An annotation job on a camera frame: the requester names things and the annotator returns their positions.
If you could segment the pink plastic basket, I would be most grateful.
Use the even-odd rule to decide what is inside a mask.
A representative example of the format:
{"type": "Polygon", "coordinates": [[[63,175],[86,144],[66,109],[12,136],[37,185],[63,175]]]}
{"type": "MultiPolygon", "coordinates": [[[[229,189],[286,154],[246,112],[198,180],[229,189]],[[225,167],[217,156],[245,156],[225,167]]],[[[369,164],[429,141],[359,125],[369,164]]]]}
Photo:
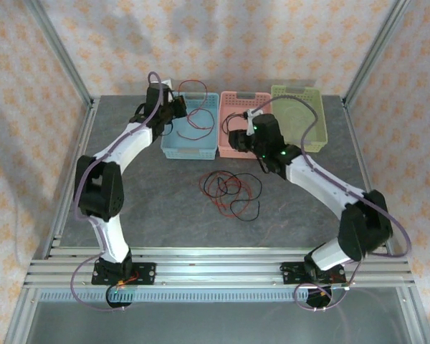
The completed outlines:
{"type": "Polygon", "coordinates": [[[229,144],[228,132],[246,130],[247,121],[243,118],[243,113],[259,107],[271,98],[266,92],[223,91],[220,94],[218,151],[221,158],[255,159],[253,153],[235,151],[229,144]]]}

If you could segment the green plastic basket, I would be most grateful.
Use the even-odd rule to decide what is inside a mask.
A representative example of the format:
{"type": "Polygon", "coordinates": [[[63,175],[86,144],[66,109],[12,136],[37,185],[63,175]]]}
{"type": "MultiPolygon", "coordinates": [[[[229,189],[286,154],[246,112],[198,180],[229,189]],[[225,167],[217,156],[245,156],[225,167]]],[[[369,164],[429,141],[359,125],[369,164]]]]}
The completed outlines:
{"type": "MultiPolygon", "coordinates": [[[[318,153],[328,143],[323,99],[314,87],[271,86],[271,96],[291,95],[306,102],[317,113],[318,120],[305,136],[304,147],[307,153],[318,153]]],[[[315,120],[312,111],[293,99],[280,99],[271,103],[272,114],[276,117],[286,143],[300,146],[303,133],[315,120]]]]}

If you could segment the blue plastic basket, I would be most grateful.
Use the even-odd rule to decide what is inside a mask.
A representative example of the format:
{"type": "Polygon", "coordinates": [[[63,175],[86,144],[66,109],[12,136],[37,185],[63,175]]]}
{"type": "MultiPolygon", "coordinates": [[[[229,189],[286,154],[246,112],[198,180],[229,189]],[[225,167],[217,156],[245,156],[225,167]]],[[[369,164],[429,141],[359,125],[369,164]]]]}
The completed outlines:
{"type": "Polygon", "coordinates": [[[168,159],[213,160],[218,149],[219,95],[181,92],[188,118],[166,126],[161,150],[168,159]]]}

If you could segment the aluminium table side rail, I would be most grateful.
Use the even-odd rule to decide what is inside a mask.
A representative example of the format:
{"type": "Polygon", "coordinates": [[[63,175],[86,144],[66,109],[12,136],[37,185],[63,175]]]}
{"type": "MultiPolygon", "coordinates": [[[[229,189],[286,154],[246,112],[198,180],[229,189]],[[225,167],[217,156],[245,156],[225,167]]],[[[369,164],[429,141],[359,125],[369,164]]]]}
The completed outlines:
{"type": "Polygon", "coordinates": [[[53,217],[53,220],[49,229],[49,233],[43,243],[42,252],[39,253],[38,255],[40,259],[48,258],[52,248],[53,241],[55,239],[62,238],[67,216],[72,206],[72,197],[73,197],[74,184],[75,184],[75,170],[77,165],[77,159],[86,150],[99,102],[100,102],[99,97],[96,97],[93,99],[92,103],[87,108],[87,112],[85,113],[85,118],[82,121],[82,124],[80,126],[79,135],[77,136],[77,141],[75,144],[75,150],[72,154],[72,158],[70,161],[70,169],[67,174],[64,186],[62,188],[62,195],[60,200],[58,201],[55,215],[53,217]]]}
{"type": "MultiPolygon", "coordinates": [[[[363,178],[363,184],[364,184],[365,189],[367,191],[371,191],[373,189],[373,187],[371,185],[371,180],[370,180],[370,177],[368,175],[368,170],[366,168],[366,164],[365,164],[365,161],[363,159],[362,150],[361,150],[360,144],[359,144],[357,136],[356,136],[355,127],[354,127],[353,121],[350,117],[348,106],[344,103],[343,100],[341,100],[341,102],[342,102],[342,106],[343,106],[345,119],[346,119],[346,122],[348,124],[348,130],[350,132],[350,136],[351,136],[353,146],[355,149],[355,154],[356,154],[357,159],[358,159],[358,165],[360,167],[360,172],[361,172],[361,175],[363,178]]],[[[375,251],[375,255],[380,256],[381,254],[383,254],[383,255],[387,255],[388,257],[392,257],[394,252],[395,251],[394,251],[394,247],[392,246],[391,239],[389,239],[387,242],[385,242],[383,244],[383,248],[381,251],[379,251],[379,250],[375,251]]]]}

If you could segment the aluminium frame post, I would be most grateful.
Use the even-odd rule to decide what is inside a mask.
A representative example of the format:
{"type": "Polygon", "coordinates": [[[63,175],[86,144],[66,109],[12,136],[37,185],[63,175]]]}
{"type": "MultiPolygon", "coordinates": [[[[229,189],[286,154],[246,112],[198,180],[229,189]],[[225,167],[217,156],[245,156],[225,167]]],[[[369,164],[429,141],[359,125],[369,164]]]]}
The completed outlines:
{"type": "Polygon", "coordinates": [[[41,0],[24,0],[24,4],[30,10],[32,16],[42,30],[45,39],[49,43],[52,51],[55,53],[62,68],[67,73],[71,83],[75,87],[83,103],[90,108],[94,103],[94,98],[89,93],[60,35],[58,35],[57,30],[55,29],[51,19],[49,18],[41,0]]]}
{"type": "Polygon", "coordinates": [[[372,44],[370,45],[363,61],[358,68],[358,71],[353,78],[348,91],[342,98],[342,103],[346,109],[348,109],[356,99],[356,96],[360,92],[362,86],[366,83],[370,73],[375,67],[377,60],[383,54],[384,49],[387,47],[388,42],[403,19],[407,8],[411,0],[393,0],[393,4],[389,9],[386,18],[375,35],[372,44]]]}

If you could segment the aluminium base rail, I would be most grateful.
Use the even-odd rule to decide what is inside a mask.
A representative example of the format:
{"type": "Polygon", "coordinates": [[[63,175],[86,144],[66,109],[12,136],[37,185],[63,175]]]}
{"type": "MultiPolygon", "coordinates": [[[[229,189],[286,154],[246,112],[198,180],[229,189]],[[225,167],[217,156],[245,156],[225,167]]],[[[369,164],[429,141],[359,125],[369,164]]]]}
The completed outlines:
{"type": "MultiPolygon", "coordinates": [[[[96,255],[90,247],[54,247],[47,259],[34,259],[25,287],[89,285],[94,269],[85,260],[96,255]]],[[[280,265],[300,262],[306,249],[286,248],[134,248],[136,262],[157,264],[155,285],[165,288],[260,288],[282,286],[280,265]]],[[[356,269],[347,264],[354,287],[410,287],[415,284],[405,258],[369,256],[356,269]]]]}

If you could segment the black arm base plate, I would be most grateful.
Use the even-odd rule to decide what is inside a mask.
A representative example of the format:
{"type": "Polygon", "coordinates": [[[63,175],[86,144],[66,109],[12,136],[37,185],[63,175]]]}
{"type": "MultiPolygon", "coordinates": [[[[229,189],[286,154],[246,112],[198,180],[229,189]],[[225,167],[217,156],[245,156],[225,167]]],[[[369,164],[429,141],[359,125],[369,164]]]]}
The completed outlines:
{"type": "Polygon", "coordinates": [[[340,264],[328,270],[321,270],[309,262],[283,262],[280,272],[286,285],[300,283],[333,285],[347,282],[345,270],[340,264]]]}
{"type": "Polygon", "coordinates": [[[91,283],[93,285],[153,285],[156,277],[156,263],[133,262],[131,271],[124,273],[116,268],[108,269],[95,263],[91,283]]]}

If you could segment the aluminium lower frame bar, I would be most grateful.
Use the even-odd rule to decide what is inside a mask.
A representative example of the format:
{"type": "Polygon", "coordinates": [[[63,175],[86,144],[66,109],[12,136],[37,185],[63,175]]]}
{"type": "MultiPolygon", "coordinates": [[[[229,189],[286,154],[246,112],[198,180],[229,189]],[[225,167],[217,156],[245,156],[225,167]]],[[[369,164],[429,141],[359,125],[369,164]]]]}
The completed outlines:
{"type": "Polygon", "coordinates": [[[430,344],[430,326],[416,286],[396,288],[401,312],[412,344],[430,344]]]}
{"type": "Polygon", "coordinates": [[[26,344],[39,296],[40,290],[35,288],[24,288],[20,292],[4,344],[26,344]]]}

